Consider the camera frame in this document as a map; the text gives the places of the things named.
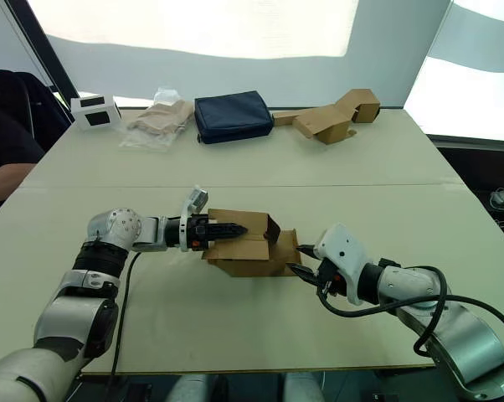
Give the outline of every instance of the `floor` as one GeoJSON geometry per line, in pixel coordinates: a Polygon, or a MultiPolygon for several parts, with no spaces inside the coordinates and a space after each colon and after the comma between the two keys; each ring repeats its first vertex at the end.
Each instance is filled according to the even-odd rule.
{"type": "MultiPolygon", "coordinates": [[[[322,372],[314,373],[317,383],[322,382],[322,372]]],[[[230,402],[277,402],[279,374],[226,374],[230,402]]],[[[163,402],[176,382],[177,376],[135,376],[122,385],[112,401],[125,400],[128,384],[151,384],[152,396],[142,402],[163,402]]],[[[102,401],[103,384],[83,383],[68,402],[102,401]]],[[[456,402],[450,384],[434,368],[400,373],[387,371],[326,372],[323,387],[326,402],[456,402]]]]}

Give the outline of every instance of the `white table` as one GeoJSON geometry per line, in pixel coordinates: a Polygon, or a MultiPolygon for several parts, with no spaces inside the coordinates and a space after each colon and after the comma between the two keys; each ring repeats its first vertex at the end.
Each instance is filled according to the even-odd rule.
{"type": "Polygon", "coordinates": [[[267,137],[199,144],[191,123],[167,152],[119,147],[120,130],[72,126],[23,187],[322,186],[462,183],[405,111],[382,110],[325,145],[292,126],[267,137]]]}
{"type": "MultiPolygon", "coordinates": [[[[504,313],[504,235],[463,184],[208,190],[209,206],[268,211],[282,228],[297,228],[302,243],[341,221],[374,259],[438,266],[455,294],[480,298],[504,313]]],[[[34,324],[73,265],[90,217],[117,206],[172,215],[188,193],[185,187],[17,190],[0,210],[0,358],[32,346],[34,324]]],[[[350,308],[341,297],[334,302],[350,308]]],[[[504,341],[499,322],[479,313],[504,341]]],[[[415,339],[388,314],[332,315],[298,278],[233,279],[198,253],[170,250],[142,255],[133,271],[118,372],[431,363],[413,353],[415,339]]],[[[85,371],[108,373],[111,360],[108,352],[85,371]]]]}

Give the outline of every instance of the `beige cloth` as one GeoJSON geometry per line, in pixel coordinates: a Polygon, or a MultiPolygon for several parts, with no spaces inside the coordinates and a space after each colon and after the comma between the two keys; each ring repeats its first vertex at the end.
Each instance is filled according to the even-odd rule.
{"type": "Polygon", "coordinates": [[[155,135],[172,134],[184,127],[192,114],[193,104],[185,100],[178,100],[171,106],[157,103],[148,107],[127,128],[138,128],[155,135]]]}

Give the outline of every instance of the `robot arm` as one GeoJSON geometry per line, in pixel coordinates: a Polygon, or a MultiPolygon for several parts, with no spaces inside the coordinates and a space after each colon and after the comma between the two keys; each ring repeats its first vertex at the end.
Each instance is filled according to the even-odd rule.
{"type": "Polygon", "coordinates": [[[207,200],[207,192],[196,187],[175,219],[142,218],[127,208],[96,215],[73,268],[38,319],[33,347],[0,360],[0,402],[61,401],[77,373],[110,347],[119,278],[130,250],[205,250],[211,240],[246,231],[209,223],[206,214],[198,214],[207,200]]]}
{"type": "MultiPolygon", "coordinates": [[[[316,286],[321,302],[343,317],[363,314],[338,311],[328,305],[328,293],[347,296],[357,306],[363,301],[387,306],[391,302],[440,293],[440,279],[429,270],[431,267],[404,269],[390,260],[381,260],[375,265],[363,245],[341,224],[327,230],[315,245],[302,245],[298,250],[321,260],[321,264],[317,273],[298,264],[289,264],[290,268],[316,286]]],[[[422,335],[437,304],[436,300],[428,300],[388,311],[422,335]]],[[[504,396],[504,347],[490,327],[458,301],[446,299],[440,319],[424,345],[425,355],[452,380],[460,397],[490,400],[504,396]]]]}

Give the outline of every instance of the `cardboard box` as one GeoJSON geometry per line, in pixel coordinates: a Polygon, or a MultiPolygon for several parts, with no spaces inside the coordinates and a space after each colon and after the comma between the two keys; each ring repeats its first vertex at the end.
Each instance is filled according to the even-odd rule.
{"type": "Polygon", "coordinates": [[[305,137],[316,137],[325,144],[349,137],[347,132],[351,119],[334,105],[310,109],[293,120],[293,126],[305,137]]]}
{"type": "Polygon", "coordinates": [[[210,219],[242,224],[248,232],[237,239],[217,240],[205,250],[202,259],[230,276],[293,276],[286,262],[301,263],[296,250],[296,231],[283,230],[261,212],[210,209],[210,219]]]}
{"type": "Polygon", "coordinates": [[[380,112],[380,102],[369,89],[350,90],[334,106],[355,123],[373,123],[380,112]]]}
{"type": "Polygon", "coordinates": [[[277,111],[272,114],[272,118],[275,120],[275,126],[289,126],[293,123],[295,117],[300,116],[305,111],[310,109],[298,109],[296,111],[277,111]]]}

